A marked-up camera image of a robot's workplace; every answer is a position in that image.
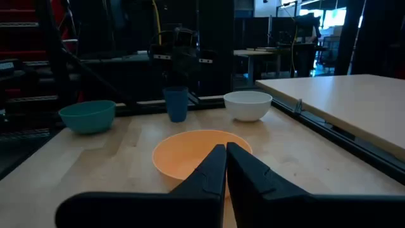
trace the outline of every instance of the table surface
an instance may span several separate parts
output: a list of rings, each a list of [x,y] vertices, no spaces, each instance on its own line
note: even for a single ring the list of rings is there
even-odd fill
[[[271,51],[250,51],[250,50],[234,50],[236,56],[256,56],[256,55],[271,55],[277,54],[277,52]]]
[[[326,121],[405,160],[405,80],[374,75],[258,80]]]
[[[274,108],[258,122],[232,120],[226,110],[190,111],[183,123],[168,115],[117,118],[103,134],[78,136],[64,129],[0,181],[1,227],[54,227],[57,206],[84,191],[167,193],[152,151],[179,132],[233,132],[254,155],[311,193],[405,193],[405,187]],[[236,227],[225,201],[224,227]]]

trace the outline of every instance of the teal bowl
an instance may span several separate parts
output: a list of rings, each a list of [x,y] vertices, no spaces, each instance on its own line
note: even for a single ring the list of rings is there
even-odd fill
[[[111,128],[115,117],[113,101],[89,101],[59,111],[63,123],[78,134],[94,134]]]

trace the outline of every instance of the white bowl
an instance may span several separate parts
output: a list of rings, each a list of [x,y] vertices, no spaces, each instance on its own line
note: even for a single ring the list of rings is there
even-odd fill
[[[240,121],[257,121],[270,108],[273,97],[263,92],[239,91],[224,95],[225,107],[231,116]]]

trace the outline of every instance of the wall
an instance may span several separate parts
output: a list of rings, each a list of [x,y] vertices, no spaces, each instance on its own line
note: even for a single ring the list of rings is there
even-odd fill
[[[281,0],[268,0],[267,3],[263,3],[263,0],[254,0],[254,16],[255,17],[266,17],[266,16],[276,16],[276,7],[281,5]],[[297,15],[299,15],[299,10],[301,9],[302,0],[298,0]],[[294,16],[294,8],[292,5],[287,8],[278,9],[278,16],[289,16],[286,10]]]
[[[235,10],[254,10],[254,0],[234,0]]]

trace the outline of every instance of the floor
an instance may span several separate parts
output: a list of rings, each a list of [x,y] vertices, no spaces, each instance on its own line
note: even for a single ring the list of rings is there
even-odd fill
[[[0,133],[0,180],[34,154],[59,131]]]

